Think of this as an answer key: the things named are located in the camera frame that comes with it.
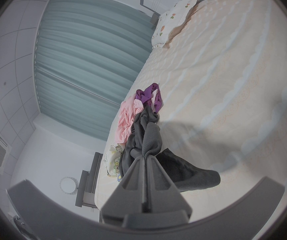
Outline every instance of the floral pillow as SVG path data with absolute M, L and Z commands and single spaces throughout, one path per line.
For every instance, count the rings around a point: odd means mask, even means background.
M 152 36 L 152 48 L 163 47 L 184 27 L 197 0 L 181 0 L 174 7 L 159 16 L 156 30 Z

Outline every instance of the striped bed sheet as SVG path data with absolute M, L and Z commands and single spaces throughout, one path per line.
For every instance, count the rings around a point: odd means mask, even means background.
M 153 49 L 126 99 L 153 82 L 164 102 L 162 150 L 221 176 L 218 186 L 182 193 L 190 221 L 231 205 L 264 176 L 286 185 L 277 216 L 287 203 L 287 18 L 273 0 L 200 2 L 169 48 Z M 101 165 L 99 209 L 117 185 Z

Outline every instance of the teal curtain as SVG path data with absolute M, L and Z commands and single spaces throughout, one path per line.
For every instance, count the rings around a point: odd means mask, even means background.
M 152 50 L 152 27 L 149 16 L 113 0 L 50 0 L 35 50 L 41 112 L 107 140 Z

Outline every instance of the bed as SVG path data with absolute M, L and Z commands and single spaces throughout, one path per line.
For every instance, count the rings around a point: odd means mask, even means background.
M 196 221 L 229 206 L 262 177 L 286 186 L 287 19 L 272 0 L 204 0 L 169 48 L 153 49 L 125 99 L 156 82 L 162 150 L 220 173 L 213 188 L 183 192 Z M 114 145 L 118 114 L 104 153 Z M 101 162 L 94 201 L 118 182 Z

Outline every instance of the dark gray garment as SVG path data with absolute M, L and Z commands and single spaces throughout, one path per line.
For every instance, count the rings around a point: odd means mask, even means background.
M 128 138 L 125 150 L 119 162 L 121 177 L 139 156 L 156 156 L 158 162 L 166 171 L 180 192 L 188 190 L 202 190 L 211 188 L 220 183 L 219 173 L 214 170 L 204 170 L 193 166 L 186 160 L 176 156 L 169 149 L 159 153 L 162 148 L 162 138 L 158 115 L 153 113 L 150 106 L 137 114 L 131 126 L 131 135 Z

